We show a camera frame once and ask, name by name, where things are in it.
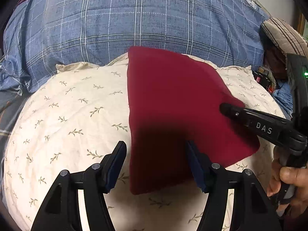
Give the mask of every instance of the red cloth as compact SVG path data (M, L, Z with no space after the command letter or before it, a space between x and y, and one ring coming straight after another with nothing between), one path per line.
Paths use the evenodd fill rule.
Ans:
M131 47L127 89L130 190L148 193L192 177L185 140L224 167L255 153L258 137L219 112L244 107L210 65L161 49Z

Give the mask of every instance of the pillow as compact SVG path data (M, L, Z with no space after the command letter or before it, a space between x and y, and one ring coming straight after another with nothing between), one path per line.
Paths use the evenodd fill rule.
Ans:
M254 80L249 68L217 68L210 61L191 58L216 69L232 95L246 107L283 117L277 103ZM196 231L208 195L193 180L149 194L130 193L127 54L112 63L59 73L26 102L8 140L3 177L3 202L22 231L31 229L46 193L62 169L71 173L85 170L101 161L119 140L127 144L127 159L115 188L104 195L115 229ZM257 153L227 169L241 172L249 168L266 188L273 147L260 139ZM224 230L230 226L233 197L230 190ZM83 230L89 231L82 202L81 191L80 218Z
M148 193L192 176L185 140L224 167L259 148L259 140L219 111L232 96L210 65L162 49L131 47L127 90L131 129L130 188Z
M278 18L269 18L262 29L284 55L291 53L308 57L307 41L292 26Z

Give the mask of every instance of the finger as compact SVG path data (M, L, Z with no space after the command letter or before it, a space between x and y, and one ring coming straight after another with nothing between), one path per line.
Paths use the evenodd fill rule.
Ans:
M302 213L305 212L308 206L307 201L301 201L296 198L291 200L290 205L290 216L292 218L297 218L298 216L300 216Z
M308 169L306 168L283 167L279 177L287 184L308 188Z
M288 207L288 204L285 205L279 205L276 212L285 211L285 209Z
M280 149L280 147L278 147L278 146L275 146L274 149L273 149L274 160L279 159L279 149Z
M282 166L279 164L277 160L274 160L272 162L272 176L275 178L275 180L280 180L280 169Z
M300 202L308 201L308 188L298 187L295 193L295 200L298 200Z
M273 176L269 180L269 185L267 187L267 196L270 197L274 194L277 194L280 190L281 183L280 181L277 181Z

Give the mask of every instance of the blue plaid comforter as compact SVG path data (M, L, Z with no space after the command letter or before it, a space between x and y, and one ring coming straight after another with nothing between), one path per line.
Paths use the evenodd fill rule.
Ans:
M4 33L0 90L35 92L56 64L105 65L133 45L257 69L267 18L246 0L27 0Z

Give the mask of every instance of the brown striped fabric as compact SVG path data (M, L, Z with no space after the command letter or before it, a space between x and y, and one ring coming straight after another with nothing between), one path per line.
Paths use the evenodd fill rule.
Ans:
M261 26L265 34L284 55L292 53L308 57L307 41L285 21L269 18Z

